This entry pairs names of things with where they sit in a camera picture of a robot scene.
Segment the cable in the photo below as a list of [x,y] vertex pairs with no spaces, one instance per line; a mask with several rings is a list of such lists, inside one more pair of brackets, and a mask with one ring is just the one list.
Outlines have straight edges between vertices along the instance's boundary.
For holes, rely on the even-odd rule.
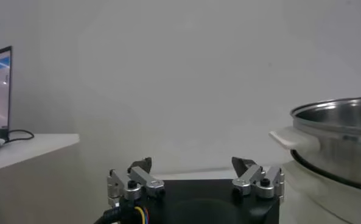
[[149,212],[148,212],[148,209],[146,209],[145,207],[144,207],[144,211],[145,211],[145,218],[146,218],[146,224],[149,224]]
[[103,215],[94,224],[116,223],[121,219],[121,210],[119,207],[111,208],[103,212]]
[[31,131],[27,131],[27,130],[23,130],[23,129],[17,129],[17,130],[11,130],[9,131],[9,135],[13,132],[25,132],[29,135],[31,135],[30,137],[27,137],[27,138],[15,138],[15,139],[10,139],[9,137],[7,138],[7,141],[6,143],[9,143],[9,142],[15,142],[15,141],[20,141],[20,140],[30,140],[30,139],[33,139],[34,138],[34,134],[31,132]]
[[145,214],[144,214],[144,211],[143,211],[140,207],[137,207],[137,206],[135,206],[134,208],[135,208],[137,211],[139,211],[139,213],[141,213],[142,224],[145,224]]

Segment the yellow wire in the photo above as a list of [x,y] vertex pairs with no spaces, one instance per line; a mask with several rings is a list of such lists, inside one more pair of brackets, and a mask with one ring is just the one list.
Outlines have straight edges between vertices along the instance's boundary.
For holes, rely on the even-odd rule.
[[139,211],[139,213],[141,213],[141,218],[142,218],[142,224],[145,224],[145,214],[144,211],[140,208],[140,207],[134,207],[137,211]]

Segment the stainless steel pot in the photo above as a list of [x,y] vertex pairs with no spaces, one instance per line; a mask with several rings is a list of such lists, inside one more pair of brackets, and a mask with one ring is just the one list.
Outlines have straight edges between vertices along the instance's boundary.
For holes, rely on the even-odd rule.
[[361,97],[310,103],[291,116],[291,127],[270,136],[305,163],[361,188]]

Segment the pot rim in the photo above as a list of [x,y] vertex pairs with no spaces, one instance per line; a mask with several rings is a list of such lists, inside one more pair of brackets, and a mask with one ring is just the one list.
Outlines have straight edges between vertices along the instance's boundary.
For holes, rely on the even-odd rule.
[[319,128],[322,130],[327,131],[335,131],[335,132],[342,132],[342,133],[349,133],[353,135],[361,135],[361,127],[355,126],[344,126],[344,125],[337,125],[337,124],[326,124],[323,122],[317,122],[312,120],[307,120],[298,117],[297,115],[303,111],[311,110],[313,108],[321,108],[321,107],[334,107],[336,105],[343,105],[343,104],[354,104],[354,103],[361,103],[361,97],[354,97],[354,98],[342,98],[342,99],[332,99],[332,100],[324,100],[315,103],[308,103],[299,107],[296,107],[291,110],[290,115],[293,117],[295,122],[299,122],[303,125],[311,126],[314,128]]

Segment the black cable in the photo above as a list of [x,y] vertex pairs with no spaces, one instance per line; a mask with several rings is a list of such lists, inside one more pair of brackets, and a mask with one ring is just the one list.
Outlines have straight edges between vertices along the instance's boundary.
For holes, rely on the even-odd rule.
[[111,224],[121,219],[121,209],[119,207],[111,208],[103,212],[103,215],[94,222],[94,224]]
[[[13,132],[24,132],[24,133],[29,134],[30,137],[10,139],[10,134],[13,133]],[[11,131],[9,131],[9,137],[7,138],[7,142],[5,142],[5,143],[21,141],[21,140],[30,140],[30,139],[33,139],[33,138],[34,138],[34,134],[31,131],[27,131],[27,130],[23,130],[23,129],[11,130]]]

